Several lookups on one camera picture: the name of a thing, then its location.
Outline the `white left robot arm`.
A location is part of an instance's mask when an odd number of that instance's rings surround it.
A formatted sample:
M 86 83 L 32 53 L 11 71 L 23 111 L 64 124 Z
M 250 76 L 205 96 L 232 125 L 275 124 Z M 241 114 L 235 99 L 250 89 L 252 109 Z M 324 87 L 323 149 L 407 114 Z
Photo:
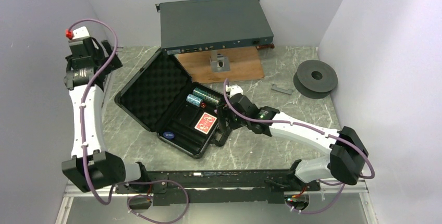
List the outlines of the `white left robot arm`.
M 71 158 L 62 162 L 63 174 L 82 192 L 90 191 L 85 170 L 89 172 L 95 189 L 129 182 L 134 191 L 146 191 L 150 178 L 141 172 L 140 165 L 124 163 L 120 157 L 109 153 L 104 145 L 102 109 L 105 80 L 108 74 L 122 67 L 121 61 L 115 56 L 89 88 L 84 109 L 85 135 L 82 135 L 80 106 L 84 91 L 90 79 L 108 60 L 105 54 L 111 54 L 112 50 L 107 40 L 98 42 L 91 36 L 76 37 L 68 43 L 71 55 L 66 57 L 64 84 L 73 105 L 75 134 Z

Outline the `black poker set case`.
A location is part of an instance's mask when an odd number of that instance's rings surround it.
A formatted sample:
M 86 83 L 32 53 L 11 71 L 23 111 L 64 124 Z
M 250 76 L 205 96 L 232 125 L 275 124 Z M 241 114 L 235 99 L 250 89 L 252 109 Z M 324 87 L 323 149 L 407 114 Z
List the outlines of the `black poker set case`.
M 157 137 L 193 158 L 201 158 L 209 144 L 225 145 L 229 136 L 219 131 L 218 115 L 213 106 L 203 99 L 206 108 L 196 107 L 186 101 L 193 89 L 200 88 L 221 99 L 223 97 L 206 85 L 194 82 L 175 55 L 166 55 L 158 49 L 150 60 L 116 94 L 115 103 L 139 125 Z M 209 134 L 197 131 L 194 126 L 203 113 L 217 118 Z M 163 132 L 175 134 L 173 140 L 163 137 Z

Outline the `blue small blind button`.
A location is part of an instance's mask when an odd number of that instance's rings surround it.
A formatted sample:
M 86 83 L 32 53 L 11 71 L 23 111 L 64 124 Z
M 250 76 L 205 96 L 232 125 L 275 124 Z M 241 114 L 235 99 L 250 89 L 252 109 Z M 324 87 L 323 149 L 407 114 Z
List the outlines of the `blue small blind button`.
M 175 138 L 175 134 L 169 131 L 163 132 L 163 137 L 168 140 L 173 140 Z

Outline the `red playing card deck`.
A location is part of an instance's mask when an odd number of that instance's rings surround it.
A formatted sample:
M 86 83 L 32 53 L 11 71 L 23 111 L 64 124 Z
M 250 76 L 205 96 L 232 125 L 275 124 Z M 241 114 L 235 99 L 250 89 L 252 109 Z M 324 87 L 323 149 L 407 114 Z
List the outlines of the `red playing card deck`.
M 209 134 L 216 120 L 217 118 L 215 116 L 212 116 L 208 113 L 203 113 L 194 128 L 204 134 Z

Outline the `green blue chip stack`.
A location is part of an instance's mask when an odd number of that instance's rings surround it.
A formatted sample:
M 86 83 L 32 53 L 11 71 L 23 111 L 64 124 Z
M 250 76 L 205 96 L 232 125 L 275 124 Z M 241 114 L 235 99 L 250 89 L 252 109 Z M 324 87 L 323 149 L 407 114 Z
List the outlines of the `green blue chip stack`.
M 204 91 L 200 88 L 193 89 L 192 94 L 198 98 L 201 98 L 201 99 L 206 99 L 207 95 L 208 95 L 208 93 L 206 91 Z

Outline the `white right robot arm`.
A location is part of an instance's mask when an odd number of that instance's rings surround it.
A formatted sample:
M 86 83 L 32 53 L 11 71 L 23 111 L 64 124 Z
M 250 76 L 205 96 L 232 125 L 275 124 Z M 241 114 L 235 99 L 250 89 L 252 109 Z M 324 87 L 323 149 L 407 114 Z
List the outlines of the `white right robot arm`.
M 292 163 L 286 180 L 293 190 L 321 179 L 333 178 L 341 184 L 355 185 L 359 179 L 375 176 L 368 151 L 352 128 L 318 127 L 278 109 L 258 108 L 242 94 L 224 94 L 223 102 L 226 109 L 221 110 L 220 115 L 232 129 L 246 127 L 255 134 L 285 138 L 321 153 L 319 158 L 298 159 Z

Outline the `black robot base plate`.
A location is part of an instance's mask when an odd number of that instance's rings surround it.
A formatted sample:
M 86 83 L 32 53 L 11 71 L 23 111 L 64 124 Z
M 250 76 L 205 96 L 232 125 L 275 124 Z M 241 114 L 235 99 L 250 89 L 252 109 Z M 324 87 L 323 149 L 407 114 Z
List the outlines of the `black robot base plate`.
M 288 169 L 148 171 L 154 206 L 189 203 L 267 202 L 283 204 L 290 193 L 319 191 L 300 185 Z

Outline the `white blue chip stack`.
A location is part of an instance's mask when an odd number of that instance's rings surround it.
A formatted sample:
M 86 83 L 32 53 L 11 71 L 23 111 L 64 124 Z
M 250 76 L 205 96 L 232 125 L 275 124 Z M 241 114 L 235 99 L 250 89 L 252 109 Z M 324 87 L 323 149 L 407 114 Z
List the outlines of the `white blue chip stack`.
M 186 101 L 196 107 L 201 107 L 203 104 L 203 100 L 193 94 L 188 94 L 186 97 Z

